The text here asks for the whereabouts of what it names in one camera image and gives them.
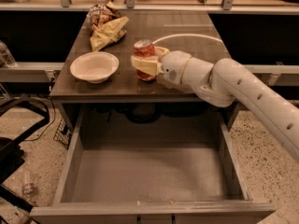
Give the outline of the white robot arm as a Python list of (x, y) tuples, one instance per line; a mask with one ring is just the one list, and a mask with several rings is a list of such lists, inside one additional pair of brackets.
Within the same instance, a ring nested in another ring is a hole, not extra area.
[(186, 85), (200, 99), (217, 107), (239, 101), (299, 161), (299, 109), (244, 65), (228, 58), (209, 63), (183, 51), (160, 47), (155, 51), (145, 58), (133, 55), (132, 66), (150, 76), (161, 74), (168, 82)]

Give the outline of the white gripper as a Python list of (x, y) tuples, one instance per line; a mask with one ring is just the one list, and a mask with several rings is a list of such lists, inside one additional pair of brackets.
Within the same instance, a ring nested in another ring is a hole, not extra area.
[(149, 57), (133, 55), (131, 57), (132, 67), (147, 75), (157, 76), (161, 73), (159, 60), (162, 59), (164, 79), (176, 85), (180, 84), (183, 70), (192, 56), (179, 50), (169, 52), (169, 49), (158, 46), (155, 46), (155, 55)]

